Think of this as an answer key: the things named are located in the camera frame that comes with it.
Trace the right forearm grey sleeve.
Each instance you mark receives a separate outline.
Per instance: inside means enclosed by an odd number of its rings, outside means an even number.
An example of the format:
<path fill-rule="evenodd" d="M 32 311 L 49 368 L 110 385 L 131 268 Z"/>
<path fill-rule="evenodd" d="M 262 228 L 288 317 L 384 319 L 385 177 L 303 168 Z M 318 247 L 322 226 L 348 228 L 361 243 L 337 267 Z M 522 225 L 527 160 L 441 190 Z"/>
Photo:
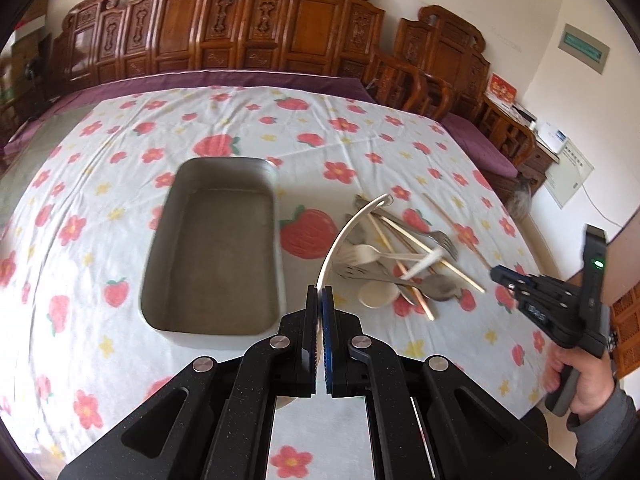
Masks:
<path fill-rule="evenodd" d="M 639 415 L 616 382 L 612 396 L 586 422 L 576 414 L 567 429 L 577 438 L 575 469 L 581 479 L 639 479 Z"/>

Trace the person's right hand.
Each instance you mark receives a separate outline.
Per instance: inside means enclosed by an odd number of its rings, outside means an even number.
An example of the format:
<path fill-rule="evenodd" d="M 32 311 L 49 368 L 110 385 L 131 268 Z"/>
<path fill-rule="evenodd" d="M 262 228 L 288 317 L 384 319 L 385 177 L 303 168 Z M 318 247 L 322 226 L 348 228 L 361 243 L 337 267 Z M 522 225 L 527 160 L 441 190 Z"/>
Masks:
<path fill-rule="evenodd" d="M 564 366 L 573 367 L 579 373 L 570 410 L 580 422 L 588 422 L 613 394 L 615 382 L 610 356 L 605 353 L 598 359 L 582 348 L 564 349 L 552 344 L 542 378 L 548 393 L 560 388 Z"/>

